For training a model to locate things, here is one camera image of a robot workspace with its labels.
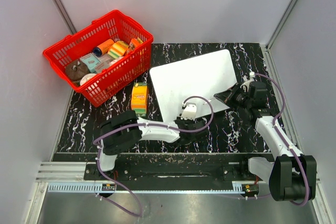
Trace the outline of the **white whiteboard black frame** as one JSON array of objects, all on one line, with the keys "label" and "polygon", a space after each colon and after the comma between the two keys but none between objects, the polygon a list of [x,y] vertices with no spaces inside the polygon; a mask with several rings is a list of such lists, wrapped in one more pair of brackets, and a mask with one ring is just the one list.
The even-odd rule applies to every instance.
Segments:
[{"label": "white whiteboard black frame", "polygon": [[186,98],[210,100],[237,83],[227,49],[153,67],[149,73],[164,122],[176,119]]}]

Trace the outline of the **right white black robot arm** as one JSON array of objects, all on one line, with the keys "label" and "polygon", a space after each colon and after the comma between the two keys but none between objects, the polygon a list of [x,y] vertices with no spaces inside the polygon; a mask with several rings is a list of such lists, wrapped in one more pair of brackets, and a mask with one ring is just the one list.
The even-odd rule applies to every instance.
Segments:
[{"label": "right white black robot arm", "polygon": [[300,151],[278,126],[273,111],[267,107],[267,86],[260,81],[248,85],[236,83],[228,90],[216,93],[215,99],[238,111],[259,133],[275,159],[250,158],[239,166],[245,180],[254,176],[267,182],[275,201],[290,201],[304,206],[316,195],[317,162]]}]

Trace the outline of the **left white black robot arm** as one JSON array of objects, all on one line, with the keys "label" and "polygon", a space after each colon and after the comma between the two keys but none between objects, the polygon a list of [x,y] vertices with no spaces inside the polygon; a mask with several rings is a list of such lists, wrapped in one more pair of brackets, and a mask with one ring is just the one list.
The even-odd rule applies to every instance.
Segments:
[{"label": "left white black robot arm", "polygon": [[164,141],[187,145],[206,133],[210,122],[178,116],[169,123],[150,121],[134,111],[123,112],[100,125],[100,136],[93,144],[98,147],[96,174],[101,179],[112,177],[117,156],[139,141]]}]

